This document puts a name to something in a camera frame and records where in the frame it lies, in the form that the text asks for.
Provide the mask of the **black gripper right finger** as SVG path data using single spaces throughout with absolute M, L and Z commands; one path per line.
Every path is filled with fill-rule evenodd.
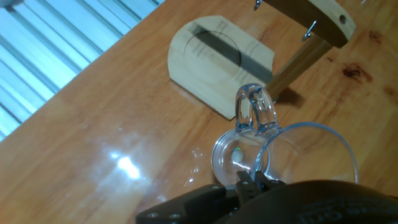
M 274 193 L 277 189 L 285 187 L 285 182 L 281 180 L 268 179 L 262 172 L 257 171 L 254 176 L 254 183 L 258 188 L 255 198 L 263 194 Z

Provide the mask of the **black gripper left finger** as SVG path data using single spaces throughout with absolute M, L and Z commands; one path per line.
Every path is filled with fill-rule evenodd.
M 254 181 L 238 171 L 233 185 L 208 184 L 136 215 L 137 224 L 226 223 L 254 197 Z

